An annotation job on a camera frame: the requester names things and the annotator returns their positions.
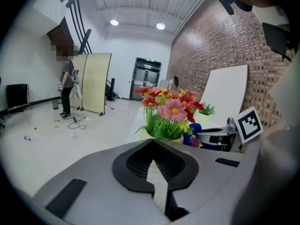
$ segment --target ceiling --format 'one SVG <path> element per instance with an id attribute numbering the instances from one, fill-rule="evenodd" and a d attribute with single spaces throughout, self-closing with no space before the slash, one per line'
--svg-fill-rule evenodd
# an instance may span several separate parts
<path id="1" fill-rule="evenodd" d="M 204 0 L 95 0 L 99 16 L 109 29 L 125 29 L 174 39 Z M 119 25 L 110 24 L 116 19 Z M 158 30 L 157 23 L 165 29 Z"/>

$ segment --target double door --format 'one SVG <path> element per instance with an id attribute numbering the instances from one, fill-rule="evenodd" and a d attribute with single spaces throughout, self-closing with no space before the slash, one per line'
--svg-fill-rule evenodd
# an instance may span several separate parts
<path id="1" fill-rule="evenodd" d="M 135 94 L 135 90 L 140 90 L 141 86 L 157 87 L 158 85 L 160 69 L 146 66 L 136 66 L 134 69 L 130 91 L 131 100 L 141 101 L 141 95 Z"/>

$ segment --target black rubber pad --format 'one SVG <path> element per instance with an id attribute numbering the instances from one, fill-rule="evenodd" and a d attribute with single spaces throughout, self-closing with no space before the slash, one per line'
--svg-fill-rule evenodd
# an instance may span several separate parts
<path id="1" fill-rule="evenodd" d="M 63 218 L 86 184 L 86 181 L 73 179 L 45 208 L 53 215 Z"/>
<path id="2" fill-rule="evenodd" d="M 228 160 L 228 159 L 225 159 L 225 158 L 217 158 L 216 162 L 224 164 L 224 165 L 232 166 L 232 167 L 238 167 L 238 165 L 240 164 L 240 162 L 233 161 L 233 160 Z"/>

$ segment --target yellow flower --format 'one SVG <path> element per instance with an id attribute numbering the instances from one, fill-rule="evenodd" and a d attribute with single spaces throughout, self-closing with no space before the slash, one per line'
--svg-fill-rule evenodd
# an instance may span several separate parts
<path id="1" fill-rule="evenodd" d="M 188 130 L 189 130 L 188 120 L 179 123 L 179 128 L 180 128 L 181 130 L 183 130 L 185 133 L 187 133 Z"/>

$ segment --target black pants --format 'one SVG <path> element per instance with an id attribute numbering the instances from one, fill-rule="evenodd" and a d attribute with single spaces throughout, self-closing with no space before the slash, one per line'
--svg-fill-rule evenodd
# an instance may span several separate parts
<path id="1" fill-rule="evenodd" d="M 62 102 L 62 107 L 63 107 L 63 112 L 66 114 L 71 113 L 71 108 L 70 108 L 70 92 L 72 88 L 64 88 L 61 91 L 61 102 Z"/>

